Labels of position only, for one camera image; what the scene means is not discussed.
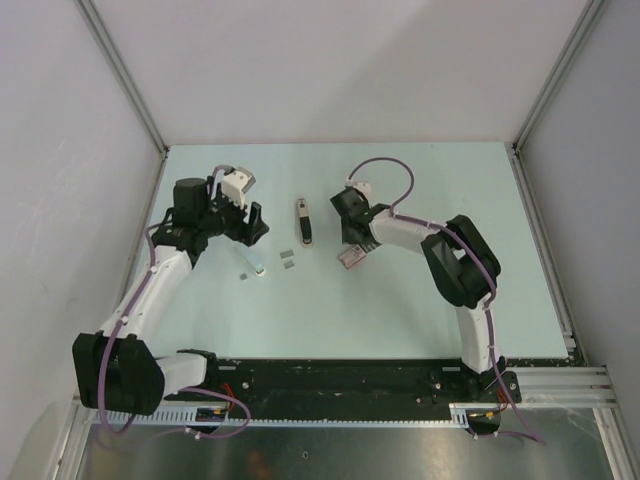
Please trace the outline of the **red white staple box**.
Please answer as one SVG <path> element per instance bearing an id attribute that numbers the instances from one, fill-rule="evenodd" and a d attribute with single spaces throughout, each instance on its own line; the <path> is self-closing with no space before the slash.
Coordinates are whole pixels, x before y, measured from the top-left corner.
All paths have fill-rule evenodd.
<path id="1" fill-rule="evenodd" d="M 338 255 L 338 261 L 347 270 L 352 269 L 367 257 L 367 252 L 360 245 L 352 245 Z"/>

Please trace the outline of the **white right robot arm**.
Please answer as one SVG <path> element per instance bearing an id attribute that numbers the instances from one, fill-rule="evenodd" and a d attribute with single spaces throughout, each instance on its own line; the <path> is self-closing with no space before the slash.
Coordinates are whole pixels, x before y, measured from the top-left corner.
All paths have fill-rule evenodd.
<path id="1" fill-rule="evenodd" d="M 496 349 L 491 306 L 501 265 L 472 220 L 458 215 L 440 225 L 371 205 L 345 187 L 330 202 L 340 217 L 342 242 L 361 248 L 393 245 L 422 255 L 440 295 L 456 310 L 461 338 L 461 388 L 473 401 L 493 394 L 504 368 Z"/>

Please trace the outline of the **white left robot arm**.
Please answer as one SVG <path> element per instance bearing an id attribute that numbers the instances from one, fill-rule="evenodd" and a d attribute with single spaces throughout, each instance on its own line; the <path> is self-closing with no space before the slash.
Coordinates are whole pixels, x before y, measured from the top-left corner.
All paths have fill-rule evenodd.
<path id="1" fill-rule="evenodd" d="M 99 330 L 81 333 L 73 343 L 85 407 L 142 416 L 186 388 L 202 400 L 219 392 L 215 354 L 181 349 L 158 358 L 146 340 L 210 239 L 224 236 L 251 247 L 268 233 L 260 204 L 247 200 L 254 183 L 248 170 L 229 166 L 215 168 L 206 178 L 175 182 L 172 205 L 146 232 L 149 260 L 143 271 Z"/>

